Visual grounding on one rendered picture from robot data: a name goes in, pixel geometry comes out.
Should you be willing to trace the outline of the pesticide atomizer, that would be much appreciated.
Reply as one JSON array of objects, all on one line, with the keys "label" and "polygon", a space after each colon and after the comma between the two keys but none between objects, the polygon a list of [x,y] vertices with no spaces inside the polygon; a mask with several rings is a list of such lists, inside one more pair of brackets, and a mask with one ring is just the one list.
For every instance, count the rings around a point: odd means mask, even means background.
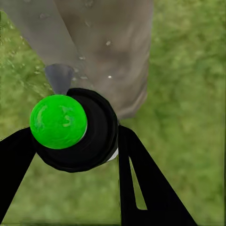
[{"label": "pesticide atomizer", "polygon": [[46,65],[55,95],[40,99],[30,119],[37,154],[47,165],[70,173],[94,169],[119,154],[116,113],[97,92],[70,89],[75,72],[70,65]]}]

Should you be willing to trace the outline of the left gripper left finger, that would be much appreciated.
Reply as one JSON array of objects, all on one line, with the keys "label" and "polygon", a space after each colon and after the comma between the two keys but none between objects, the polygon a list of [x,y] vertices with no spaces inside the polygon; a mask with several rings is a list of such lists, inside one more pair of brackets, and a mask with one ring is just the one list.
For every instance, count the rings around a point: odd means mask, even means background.
[{"label": "left gripper left finger", "polygon": [[0,141],[0,224],[35,153],[30,127]]}]

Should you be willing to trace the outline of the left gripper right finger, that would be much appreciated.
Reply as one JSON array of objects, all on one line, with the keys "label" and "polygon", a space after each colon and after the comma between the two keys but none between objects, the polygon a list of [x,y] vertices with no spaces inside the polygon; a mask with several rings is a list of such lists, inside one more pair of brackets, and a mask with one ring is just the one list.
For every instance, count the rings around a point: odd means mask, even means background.
[{"label": "left gripper right finger", "polygon": [[[197,226],[134,131],[118,126],[121,226]],[[136,204],[129,158],[147,209]]]}]

